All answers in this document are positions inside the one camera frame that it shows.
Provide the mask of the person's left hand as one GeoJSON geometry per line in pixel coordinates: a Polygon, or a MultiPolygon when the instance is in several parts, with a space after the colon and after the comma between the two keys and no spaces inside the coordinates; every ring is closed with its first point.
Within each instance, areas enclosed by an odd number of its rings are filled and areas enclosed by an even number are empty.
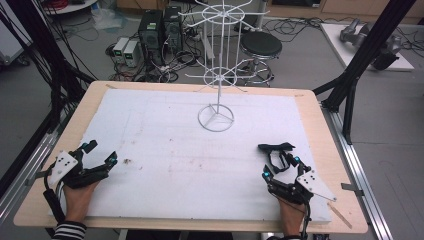
{"type": "Polygon", "coordinates": [[[95,182],[78,189],[68,186],[63,188],[66,198],[66,221],[82,222],[85,219],[97,185],[98,182],[95,182]]]}

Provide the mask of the white bench power supply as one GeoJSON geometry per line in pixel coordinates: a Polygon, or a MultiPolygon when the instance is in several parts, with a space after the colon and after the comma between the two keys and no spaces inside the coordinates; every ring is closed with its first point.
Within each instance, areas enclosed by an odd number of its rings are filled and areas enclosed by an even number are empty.
{"type": "Polygon", "coordinates": [[[113,55],[114,55],[114,61],[118,64],[124,64],[125,58],[124,58],[124,50],[126,48],[126,45],[129,42],[128,37],[121,37],[118,42],[113,47],[113,55]]]}
{"type": "Polygon", "coordinates": [[[137,41],[130,40],[127,43],[124,50],[124,59],[128,67],[136,67],[138,65],[140,60],[140,52],[137,41]]]}

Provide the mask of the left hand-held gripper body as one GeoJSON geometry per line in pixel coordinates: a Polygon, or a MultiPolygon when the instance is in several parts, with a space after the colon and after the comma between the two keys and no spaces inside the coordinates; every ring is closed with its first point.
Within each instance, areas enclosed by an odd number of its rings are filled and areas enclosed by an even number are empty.
{"type": "Polygon", "coordinates": [[[66,152],[61,150],[51,170],[49,185],[53,186],[60,180],[72,189],[83,188],[109,176],[108,165],[103,164],[92,169],[84,169],[83,150],[66,152]]]}

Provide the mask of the grey metal bracket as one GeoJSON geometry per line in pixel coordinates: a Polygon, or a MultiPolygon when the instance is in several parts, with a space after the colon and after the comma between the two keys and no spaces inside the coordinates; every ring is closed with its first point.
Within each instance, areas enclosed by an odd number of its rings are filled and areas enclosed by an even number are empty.
{"type": "Polygon", "coordinates": [[[363,195],[364,195],[364,191],[363,191],[363,190],[361,190],[361,189],[359,189],[358,187],[356,187],[356,186],[355,186],[355,185],[353,185],[353,184],[342,183],[342,184],[341,184],[341,188],[342,188],[343,190],[347,190],[347,191],[352,191],[352,192],[354,192],[354,193],[355,193],[355,195],[356,195],[357,197],[361,197],[361,196],[363,196],[363,195]]]}
{"type": "Polygon", "coordinates": [[[39,172],[35,173],[32,177],[27,178],[24,181],[24,184],[26,186],[32,186],[37,179],[44,178],[45,176],[49,176],[49,175],[50,175],[49,170],[39,171],[39,172]]]}

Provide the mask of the black metal frame strut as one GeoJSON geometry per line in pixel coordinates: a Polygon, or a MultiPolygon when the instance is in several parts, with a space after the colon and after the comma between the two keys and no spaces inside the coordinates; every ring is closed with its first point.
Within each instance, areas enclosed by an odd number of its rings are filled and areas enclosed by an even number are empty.
{"type": "Polygon", "coordinates": [[[331,90],[330,95],[322,101],[323,107],[330,112],[338,112],[340,104],[345,102],[342,135],[349,145],[352,144],[351,126],[357,83],[415,2],[416,0],[390,0],[345,70],[334,80],[313,90],[315,95],[331,90]]]}

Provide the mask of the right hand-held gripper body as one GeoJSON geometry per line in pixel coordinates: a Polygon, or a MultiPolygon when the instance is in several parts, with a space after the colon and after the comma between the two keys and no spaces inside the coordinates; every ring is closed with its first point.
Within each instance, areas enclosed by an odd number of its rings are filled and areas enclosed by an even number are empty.
{"type": "MultiPolygon", "coordinates": [[[[265,171],[271,172],[268,166],[265,167],[265,171]]],[[[304,174],[298,173],[293,183],[283,183],[274,177],[273,181],[276,188],[271,189],[267,186],[268,191],[294,204],[307,204],[314,195],[333,202],[337,200],[336,195],[313,169],[304,174]]]]}

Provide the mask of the black computer tower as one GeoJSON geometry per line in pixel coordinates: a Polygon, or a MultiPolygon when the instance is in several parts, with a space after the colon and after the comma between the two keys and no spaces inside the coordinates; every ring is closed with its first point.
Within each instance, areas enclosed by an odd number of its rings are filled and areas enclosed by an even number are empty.
{"type": "Polygon", "coordinates": [[[165,42],[169,51],[174,54],[183,50],[180,12],[180,6],[168,6],[164,11],[165,42]]]}
{"type": "Polygon", "coordinates": [[[145,61],[150,65],[162,65],[164,25],[161,10],[149,9],[144,12],[138,28],[138,35],[145,61]]]}

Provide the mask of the person's right hand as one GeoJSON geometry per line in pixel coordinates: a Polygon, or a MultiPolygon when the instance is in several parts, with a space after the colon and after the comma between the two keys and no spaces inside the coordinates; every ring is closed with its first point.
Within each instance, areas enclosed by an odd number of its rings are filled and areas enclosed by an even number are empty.
{"type": "Polygon", "coordinates": [[[278,199],[280,206],[281,230],[285,237],[299,236],[305,216],[305,206],[278,199]]]}

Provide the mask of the clear plastic bag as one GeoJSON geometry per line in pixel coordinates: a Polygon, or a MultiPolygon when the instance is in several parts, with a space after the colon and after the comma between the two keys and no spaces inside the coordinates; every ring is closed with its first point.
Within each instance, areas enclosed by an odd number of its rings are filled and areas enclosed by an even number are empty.
{"type": "Polygon", "coordinates": [[[96,30],[111,30],[123,28],[127,20],[112,9],[97,8],[91,10],[96,30]]]}

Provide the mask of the black sunglasses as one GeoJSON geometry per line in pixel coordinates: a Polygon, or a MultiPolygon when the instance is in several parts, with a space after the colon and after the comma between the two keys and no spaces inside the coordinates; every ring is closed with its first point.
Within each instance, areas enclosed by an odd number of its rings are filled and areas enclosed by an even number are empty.
{"type": "Polygon", "coordinates": [[[294,146],[288,142],[284,142],[278,145],[259,144],[258,148],[268,156],[268,162],[275,173],[284,172],[290,166],[297,166],[297,162],[291,154],[291,151],[294,149],[294,146]],[[271,153],[273,151],[278,152],[278,157],[282,163],[282,168],[279,168],[272,163],[271,153]]]}

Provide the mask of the white base board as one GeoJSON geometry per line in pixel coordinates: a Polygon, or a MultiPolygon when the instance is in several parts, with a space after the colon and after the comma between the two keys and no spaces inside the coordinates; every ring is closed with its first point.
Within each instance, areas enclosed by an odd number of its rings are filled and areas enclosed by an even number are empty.
{"type": "MultiPolygon", "coordinates": [[[[346,27],[347,24],[321,24],[326,39],[332,45],[332,49],[344,67],[351,62],[357,51],[357,48],[350,42],[344,43],[339,39],[340,32],[346,27]]],[[[401,53],[397,53],[396,56],[398,59],[387,68],[387,71],[409,72],[414,69],[401,53]]]]}

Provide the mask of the thin wooden stick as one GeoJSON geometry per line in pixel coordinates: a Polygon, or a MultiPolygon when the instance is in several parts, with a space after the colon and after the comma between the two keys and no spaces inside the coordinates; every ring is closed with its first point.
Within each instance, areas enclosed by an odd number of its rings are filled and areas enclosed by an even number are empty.
{"type": "Polygon", "coordinates": [[[328,207],[334,212],[334,214],[349,228],[352,229],[352,224],[344,217],[344,215],[330,202],[327,203],[328,207]]]}

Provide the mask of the aluminium rail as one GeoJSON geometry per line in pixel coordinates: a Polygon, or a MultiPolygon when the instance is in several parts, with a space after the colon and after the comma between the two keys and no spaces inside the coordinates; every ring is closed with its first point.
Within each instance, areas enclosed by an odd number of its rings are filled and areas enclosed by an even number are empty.
{"type": "Polygon", "coordinates": [[[347,167],[348,175],[354,185],[355,194],[365,212],[366,223],[371,227],[377,240],[394,240],[363,169],[360,158],[354,146],[348,143],[347,138],[342,133],[343,120],[340,114],[331,112],[324,107],[322,107],[321,110],[340,151],[342,160],[347,167]]]}
{"type": "Polygon", "coordinates": [[[25,189],[34,182],[70,117],[71,113],[62,112],[58,122],[53,124],[52,113],[49,112],[0,178],[0,225],[8,218],[25,189]]]}

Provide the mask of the white foam board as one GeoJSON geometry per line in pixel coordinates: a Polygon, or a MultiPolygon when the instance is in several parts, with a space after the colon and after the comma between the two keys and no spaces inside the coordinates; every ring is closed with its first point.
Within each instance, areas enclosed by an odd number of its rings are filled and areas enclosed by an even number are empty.
{"type": "Polygon", "coordinates": [[[215,93],[109,89],[83,134],[98,145],[83,158],[92,168],[118,156],[96,188],[91,217],[188,220],[276,220],[277,200],[262,178],[278,164],[262,144],[294,145],[306,164],[314,159],[300,114],[299,96],[264,89],[215,93]]]}

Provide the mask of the round white table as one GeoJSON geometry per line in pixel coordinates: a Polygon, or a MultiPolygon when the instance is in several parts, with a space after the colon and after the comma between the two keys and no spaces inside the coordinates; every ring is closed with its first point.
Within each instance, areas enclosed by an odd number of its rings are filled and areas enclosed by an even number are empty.
{"type": "Polygon", "coordinates": [[[47,8],[44,7],[43,10],[48,15],[58,15],[72,13],[86,8],[90,8],[92,5],[97,4],[98,0],[84,0],[83,4],[68,4],[66,7],[61,9],[47,8]]]}

